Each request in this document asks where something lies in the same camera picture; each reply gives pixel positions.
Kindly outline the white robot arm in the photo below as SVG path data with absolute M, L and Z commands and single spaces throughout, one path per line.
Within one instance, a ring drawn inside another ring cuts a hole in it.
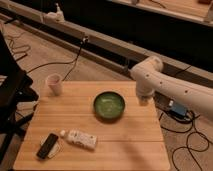
M 159 92 L 213 121 L 213 88 L 165 75 L 162 69 L 162 60 L 150 56 L 130 70 L 138 99 L 148 101 Z

